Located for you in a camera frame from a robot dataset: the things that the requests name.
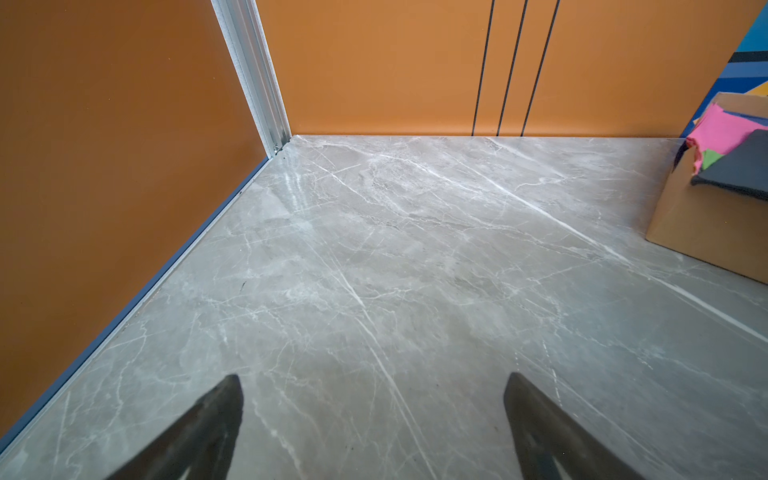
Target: black vertical line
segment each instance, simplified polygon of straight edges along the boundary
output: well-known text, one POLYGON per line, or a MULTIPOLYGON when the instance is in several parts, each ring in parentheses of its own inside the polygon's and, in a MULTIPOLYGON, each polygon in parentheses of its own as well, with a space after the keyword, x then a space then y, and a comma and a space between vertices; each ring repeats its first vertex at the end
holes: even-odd
POLYGON ((515 53, 512 54, 512 65, 509 67, 509 78, 507 78, 507 90, 504 92, 504 103, 502 104, 502 114, 498 117, 498 128, 496 136, 502 131, 502 120, 504 120, 504 109, 507 108, 507 95, 509 95, 509 84, 512 82, 512 70, 515 69, 515 60, 518 57, 518 47, 520 46, 520 37, 523 33, 523 22, 525 21, 525 10, 528 8, 528 0, 523 4, 523 14, 520 15, 520 28, 518 28, 518 40, 515 42, 515 53))
POLYGON ((523 121, 523 129, 520 131, 522 137, 525 133, 525 125, 528 123, 528 116, 531 114, 531 105, 533 105, 533 97, 536 95, 536 87, 538 86, 538 78, 541 77, 541 67, 544 66, 544 57, 547 56, 547 47, 549 47, 549 38, 552 36, 552 29, 554 27, 554 19, 558 16, 558 8, 560 8, 560 0, 554 6, 554 13, 552 14, 552 23, 549 24, 549 33, 547 33, 547 41, 544 43, 544 51, 541 53, 541 63, 538 64, 538 73, 536 74, 536 81, 533 84, 533 91, 531 92, 531 100, 528 102, 528 111, 525 112, 525 120, 523 121))
POLYGON ((475 119, 472 121, 472 136, 475 136, 475 124, 478 123, 478 108, 480 107, 480 92, 482 91, 482 75, 485 72, 485 57, 488 56, 488 40, 491 37, 491 22, 493 22, 493 5, 496 0, 491 0, 491 14, 488 17, 488 31, 485 33, 485 50, 482 52, 482 67, 480 68, 480 85, 478 86, 478 100, 475 102, 475 119))

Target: black stripe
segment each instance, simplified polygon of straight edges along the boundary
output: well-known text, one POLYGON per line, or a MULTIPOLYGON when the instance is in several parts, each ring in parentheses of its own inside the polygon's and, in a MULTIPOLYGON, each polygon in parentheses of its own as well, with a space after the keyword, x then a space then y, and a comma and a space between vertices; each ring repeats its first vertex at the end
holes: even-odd
POLYGON ((507 78, 507 90, 504 92, 504 103, 502 104, 502 114, 498 117, 498 128, 496 136, 502 131, 502 120, 504 120, 504 109, 507 108, 507 95, 509 95, 509 84, 512 82, 512 70, 515 69, 515 60, 518 57, 518 47, 520 46, 520 36, 523 33, 523 21, 525 20, 525 9, 528 8, 528 0, 523 4, 523 14, 520 15, 520 28, 518 28, 518 40, 515 42, 515 53, 512 54, 512 65, 509 67, 509 78, 507 78))
POLYGON ((478 122, 478 108, 480 107, 480 92, 482 91, 482 75, 485 72, 485 57, 488 55, 488 40, 491 37, 491 22, 493 22, 493 5, 496 0, 491 0, 491 15, 488 17, 488 31, 485 33, 485 50, 482 52, 482 68, 480 68, 480 85, 478 86, 478 100, 475 103, 475 120, 472 121, 472 136, 475 136, 475 124, 478 122))
POLYGON ((736 51, 728 62, 741 61, 768 61, 768 51, 736 51))
POLYGON ((528 123, 528 116, 531 114, 531 105, 533 105, 533 96, 536 95, 536 87, 538 86, 538 78, 541 77, 541 67, 544 66, 544 57, 547 55, 547 48, 549 47, 549 38, 552 36, 552 29, 554 27, 554 20, 558 16, 558 9, 560 8, 560 0, 554 6, 554 13, 552 14, 552 23, 549 24, 549 33, 547 33, 547 41, 544 43, 544 51, 541 53, 541 63, 538 64, 538 73, 536 74, 536 81, 533 84, 533 91, 531 92, 531 100, 528 102, 528 111, 525 112, 525 120, 523 121, 523 129, 520 131, 522 137, 525 133, 525 125, 528 123))

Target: gray marble floor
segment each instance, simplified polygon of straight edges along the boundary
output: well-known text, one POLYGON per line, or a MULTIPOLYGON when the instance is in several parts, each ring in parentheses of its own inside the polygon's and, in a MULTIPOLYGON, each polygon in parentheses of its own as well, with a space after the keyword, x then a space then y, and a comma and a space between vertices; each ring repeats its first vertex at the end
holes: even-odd
POLYGON ((229 372, 230 478, 519 478, 523 372, 647 478, 768 475, 768 286, 643 238, 677 141, 295 137, 10 451, 105 476, 229 372))

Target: open box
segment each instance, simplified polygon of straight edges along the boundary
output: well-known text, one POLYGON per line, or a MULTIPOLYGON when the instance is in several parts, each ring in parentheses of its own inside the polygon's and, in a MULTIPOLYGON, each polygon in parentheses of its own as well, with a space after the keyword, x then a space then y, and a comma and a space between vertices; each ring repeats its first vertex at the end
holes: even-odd
MULTIPOLYGON (((768 97, 719 93, 713 103, 768 118, 768 97)), ((768 201, 713 185, 692 186, 694 156, 695 148, 689 149, 671 171, 645 238, 768 283, 768 201)))

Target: green fabric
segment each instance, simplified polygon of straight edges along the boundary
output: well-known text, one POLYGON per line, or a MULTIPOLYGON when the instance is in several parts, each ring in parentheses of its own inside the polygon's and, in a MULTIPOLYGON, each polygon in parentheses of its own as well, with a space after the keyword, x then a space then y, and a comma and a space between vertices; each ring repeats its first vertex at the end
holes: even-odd
POLYGON ((705 150, 701 157, 701 170, 706 170, 711 167, 713 163, 723 158, 723 155, 718 154, 714 150, 705 150))

